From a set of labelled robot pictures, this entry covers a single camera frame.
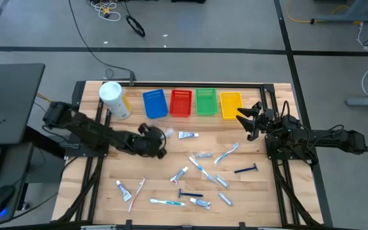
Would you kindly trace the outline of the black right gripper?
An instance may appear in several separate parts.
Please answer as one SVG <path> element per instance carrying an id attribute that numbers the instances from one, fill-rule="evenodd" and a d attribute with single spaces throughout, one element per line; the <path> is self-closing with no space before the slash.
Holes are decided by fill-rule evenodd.
<path id="1" fill-rule="evenodd" d="M 247 136 L 248 141 L 254 141 L 258 138 L 259 132 L 267 133 L 273 130 L 273 123 L 275 121 L 275 111 L 273 109 L 267 109 L 261 112 L 262 102 L 255 103 L 250 109 L 237 108 L 238 112 L 246 117 L 253 117 L 252 120 L 237 115 L 236 119 L 241 123 L 246 132 L 249 132 Z"/>

